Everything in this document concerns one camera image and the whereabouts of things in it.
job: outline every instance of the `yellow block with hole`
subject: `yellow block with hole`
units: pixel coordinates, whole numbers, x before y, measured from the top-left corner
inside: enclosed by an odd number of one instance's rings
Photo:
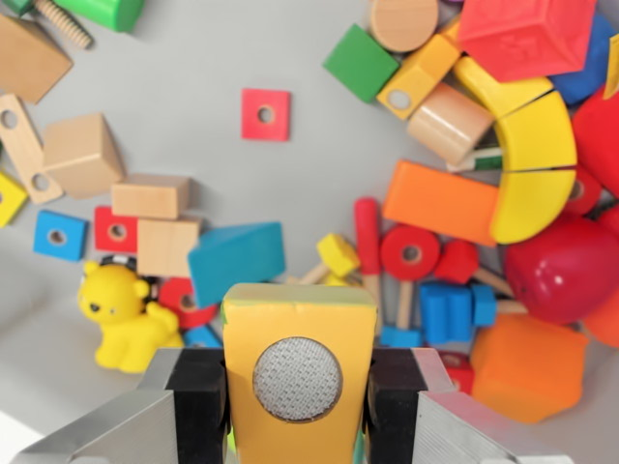
[[[563,211],[575,178],[573,169],[503,173],[490,235],[514,244],[543,231]]]
[[[371,295],[351,287],[239,284],[222,310],[240,462],[352,462],[376,324]]]
[[[15,179],[0,172],[0,228],[9,224],[28,199],[28,193]]]
[[[434,90],[460,56],[452,41],[435,34],[408,56],[376,97],[400,119],[407,119]]]
[[[454,74],[496,119],[525,106],[553,88],[546,77],[499,82],[470,56],[457,61]]]

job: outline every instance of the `yellow teddy bear toy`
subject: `yellow teddy bear toy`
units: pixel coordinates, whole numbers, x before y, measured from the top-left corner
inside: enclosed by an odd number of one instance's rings
[[[88,261],[79,287],[79,308],[101,327],[95,360],[101,367],[144,372],[162,347],[182,347],[178,317],[156,302],[145,303],[150,284],[123,265]]]

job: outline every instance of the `blue block with hole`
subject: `blue block with hole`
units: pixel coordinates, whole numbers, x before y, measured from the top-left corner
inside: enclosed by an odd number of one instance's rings
[[[219,303],[236,283],[272,280],[285,271],[279,222],[211,230],[188,256],[198,307]]]
[[[67,261],[79,261],[84,255],[88,220],[40,210],[33,249],[40,254]]]
[[[550,80],[567,104],[592,96],[605,82],[608,69],[609,39],[616,34],[608,20],[596,13],[584,68],[578,72],[552,75]]]

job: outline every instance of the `beige block with hole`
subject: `beige block with hole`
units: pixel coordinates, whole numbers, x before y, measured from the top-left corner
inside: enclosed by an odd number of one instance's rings
[[[125,177],[118,151],[101,113],[47,126],[44,169],[75,199],[108,193]]]

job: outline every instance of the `orange block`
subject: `orange block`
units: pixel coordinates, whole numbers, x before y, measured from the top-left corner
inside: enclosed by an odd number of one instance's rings
[[[408,161],[399,161],[383,216],[439,234],[496,245],[490,223],[498,189]]]
[[[498,314],[473,347],[473,397],[515,421],[539,422],[582,395],[588,339],[526,314]]]

